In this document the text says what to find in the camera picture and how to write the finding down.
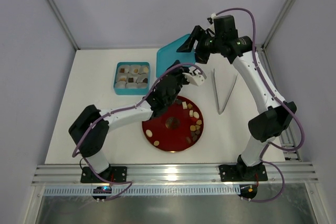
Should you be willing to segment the teal box lid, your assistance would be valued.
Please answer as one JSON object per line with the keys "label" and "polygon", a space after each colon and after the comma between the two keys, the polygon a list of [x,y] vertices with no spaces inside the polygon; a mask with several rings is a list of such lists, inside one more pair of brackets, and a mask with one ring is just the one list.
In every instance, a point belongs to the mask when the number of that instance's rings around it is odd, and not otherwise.
{"label": "teal box lid", "polygon": [[188,39],[190,34],[186,34],[179,39],[160,48],[156,53],[156,77],[163,74],[176,60],[180,63],[196,63],[194,51],[176,52]]}

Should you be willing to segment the metal tongs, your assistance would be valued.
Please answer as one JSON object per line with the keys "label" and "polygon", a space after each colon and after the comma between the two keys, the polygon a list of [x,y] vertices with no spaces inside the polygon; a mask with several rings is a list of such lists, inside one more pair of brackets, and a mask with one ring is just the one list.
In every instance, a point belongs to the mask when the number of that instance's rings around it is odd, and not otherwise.
{"label": "metal tongs", "polygon": [[212,71],[212,86],[218,115],[222,115],[233,94],[238,80],[237,73],[222,75],[215,68]]}

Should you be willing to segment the teal chocolate box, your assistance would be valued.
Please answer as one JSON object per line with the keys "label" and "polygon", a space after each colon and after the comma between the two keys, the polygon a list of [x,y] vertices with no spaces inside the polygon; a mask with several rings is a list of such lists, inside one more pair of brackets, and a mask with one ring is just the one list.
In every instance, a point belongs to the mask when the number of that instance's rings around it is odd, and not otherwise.
{"label": "teal chocolate box", "polygon": [[148,62],[118,62],[113,89],[117,95],[146,95],[150,89]]}

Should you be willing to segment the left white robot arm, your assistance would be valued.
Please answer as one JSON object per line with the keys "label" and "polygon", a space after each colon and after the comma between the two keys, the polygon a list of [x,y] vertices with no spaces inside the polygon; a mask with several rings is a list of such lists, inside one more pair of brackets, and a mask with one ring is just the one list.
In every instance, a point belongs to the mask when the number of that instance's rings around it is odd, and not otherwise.
{"label": "left white robot arm", "polygon": [[181,64],[169,68],[156,80],[151,91],[134,105],[111,111],[89,105],[70,126],[68,132],[76,144],[72,156],[81,155],[99,182],[113,182],[112,168],[102,147],[108,133],[117,128],[162,116],[173,105],[183,85],[188,85],[190,69]]}

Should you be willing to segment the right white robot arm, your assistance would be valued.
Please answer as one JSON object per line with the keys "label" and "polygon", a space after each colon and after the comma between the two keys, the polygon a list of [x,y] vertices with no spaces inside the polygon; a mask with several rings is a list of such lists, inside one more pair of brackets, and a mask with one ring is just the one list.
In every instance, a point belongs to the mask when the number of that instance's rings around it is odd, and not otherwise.
{"label": "right white robot arm", "polygon": [[264,176],[263,155],[274,139],[286,130],[297,107],[276,91],[256,53],[255,37],[239,36],[232,15],[214,17],[214,31],[197,25],[178,53],[194,52],[197,63],[206,64],[211,54],[220,54],[238,71],[251,92],[258,115],[248,122],[250,139],[236,165],[221,165],[220,170],[233,173],[233,179],[252,181]]}

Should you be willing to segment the cream rectangular chocolate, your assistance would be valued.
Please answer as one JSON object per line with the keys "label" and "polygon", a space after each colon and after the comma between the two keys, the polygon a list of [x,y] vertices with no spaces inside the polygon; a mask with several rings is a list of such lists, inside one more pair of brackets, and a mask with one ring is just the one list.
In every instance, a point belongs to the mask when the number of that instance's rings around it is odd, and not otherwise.
{"label": "cream rectangular chocolate", "polygon": [[187,109],[188,108],[187,107],[187,103],[185,101],[182,102],[182,107],[183,107],[183,109]]}

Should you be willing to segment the white oval chocolate right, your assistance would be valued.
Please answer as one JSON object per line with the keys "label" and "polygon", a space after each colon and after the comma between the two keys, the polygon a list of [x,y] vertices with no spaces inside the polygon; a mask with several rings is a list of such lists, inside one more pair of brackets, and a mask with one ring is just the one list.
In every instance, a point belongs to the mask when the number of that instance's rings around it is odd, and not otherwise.
{"label": "white oval chocolate right", "polygon": [[193,117],[196,118],[196,119],[199,119],[199,118],[200,118],[200,117],[199,117],[199,113],[196,112],[196,111],[194,111],[194,112],[193,112]]}

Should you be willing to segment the white oval chocolate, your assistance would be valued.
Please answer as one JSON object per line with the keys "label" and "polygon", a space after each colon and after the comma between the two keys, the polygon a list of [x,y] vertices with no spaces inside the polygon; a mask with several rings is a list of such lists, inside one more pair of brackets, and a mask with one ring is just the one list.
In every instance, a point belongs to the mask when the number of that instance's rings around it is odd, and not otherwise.
{"label": "white oval chocolate", "polygon": [[153,136],[153,133],[150,131],[150,130],[146,130],[146,135],[148,136],[148,137],[152,137]]}
{"label": "white oval chocolate", "polygon": [[200,118],[200,117],[199,117],[199,113],[196,112],[196,111],[194,111],[194,112],[193,112],[193,117],[196,118],[196,119],[199,119],[199,118]]}

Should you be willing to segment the round red lacquer tray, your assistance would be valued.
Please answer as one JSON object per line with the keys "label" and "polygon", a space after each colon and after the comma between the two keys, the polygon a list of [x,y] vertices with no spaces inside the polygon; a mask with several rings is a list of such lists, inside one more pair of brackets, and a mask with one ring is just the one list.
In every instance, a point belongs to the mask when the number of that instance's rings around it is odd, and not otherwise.
{"label": "round red lacquer tray", "polygon": [[[187,103],[187,109],[183,109],[182,102]],[[193,117],[193,112],[199,113],[199,119]],[[181,152],[194,146],[201,138],[204,130],[204,117],[200,108],[188,98],[178,96],[175,103],[160,117],[142,122],[144,136],[155,148],[165,152]],[[146,130],[153,133],[152,137],[146,135]]]}

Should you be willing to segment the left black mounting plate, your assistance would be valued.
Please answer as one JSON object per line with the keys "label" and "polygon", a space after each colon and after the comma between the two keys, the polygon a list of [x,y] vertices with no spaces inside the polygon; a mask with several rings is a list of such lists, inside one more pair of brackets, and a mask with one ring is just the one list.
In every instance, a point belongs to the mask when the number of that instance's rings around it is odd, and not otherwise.
{"label": "left black mounting plate", "polygon": [[89,166],[82,169],[80,182],[83,184],[103,183],[105,180],[114,183],[124,183],[127,180],[126,166],[110,166],[98,174],[103,180],[98,178]]}

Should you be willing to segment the black mounting plate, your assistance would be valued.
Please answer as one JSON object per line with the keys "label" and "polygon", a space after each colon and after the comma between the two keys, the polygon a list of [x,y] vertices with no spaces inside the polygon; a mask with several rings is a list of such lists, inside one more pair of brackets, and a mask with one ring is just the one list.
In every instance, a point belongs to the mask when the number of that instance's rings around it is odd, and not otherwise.
{"label": "black mounting plate", "polygon": [[265,165],[260,163],[256,166],[244,164],[219,165],[219,175],[222,182],[266,182],[268,180]]}
{"label": "black mounting plate", "polygon": [[103,180],[98,178],[89,166],[82,169],[80,182],[83,184],[103,183],[105,180],[114,183],[124,183],[127,180],[126,166],[110,166],[98,174]]}

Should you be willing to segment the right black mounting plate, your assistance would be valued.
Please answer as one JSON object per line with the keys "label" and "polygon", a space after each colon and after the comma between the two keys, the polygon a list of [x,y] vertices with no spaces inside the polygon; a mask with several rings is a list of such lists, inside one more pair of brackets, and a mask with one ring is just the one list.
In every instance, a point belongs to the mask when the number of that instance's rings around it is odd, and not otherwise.
{"label": "right black mounting plate", "polygon": [[219,175],[222,182],[266,182],[268,180],[265,165],[260,163],[256,166],[244,164],[219,165]]}

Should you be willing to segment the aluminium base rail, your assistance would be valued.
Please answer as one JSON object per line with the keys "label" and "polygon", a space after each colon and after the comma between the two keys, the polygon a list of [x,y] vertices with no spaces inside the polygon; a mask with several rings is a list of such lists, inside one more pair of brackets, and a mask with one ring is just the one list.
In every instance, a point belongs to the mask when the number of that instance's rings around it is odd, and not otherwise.
{"label": "aluminium base rail", "polygon": [[[318,176],[312,163],[280,162],[275,163],[280,169],[265,165],[269,183],[281,182],[283,175],[286,183],[317,183]],[[126,181],[134,183],[173,183],[205,182],[219,183],[219,165],[210,164],[125,164]],[[39,165],[36,168],[32,184],[65,185],[78,184],[82,170],[79,165]]]}

